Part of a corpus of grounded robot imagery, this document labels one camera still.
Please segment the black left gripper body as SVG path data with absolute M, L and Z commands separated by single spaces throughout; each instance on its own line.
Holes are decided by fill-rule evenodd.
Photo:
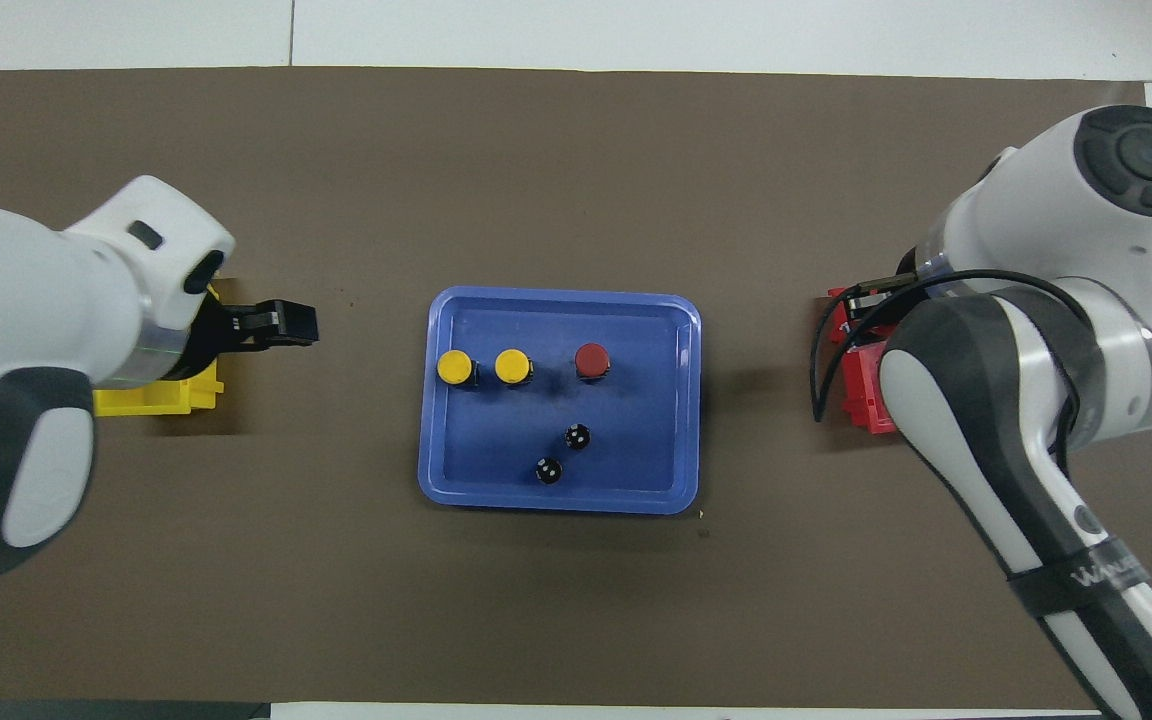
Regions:
M 242 342 L 238 338 L 241 318 L 248 311 L 248 305 L 227 305 L 211 293 L 205 293 L 179 355 L 179 381 L 200 374 L 219 355 L 236 351 Z

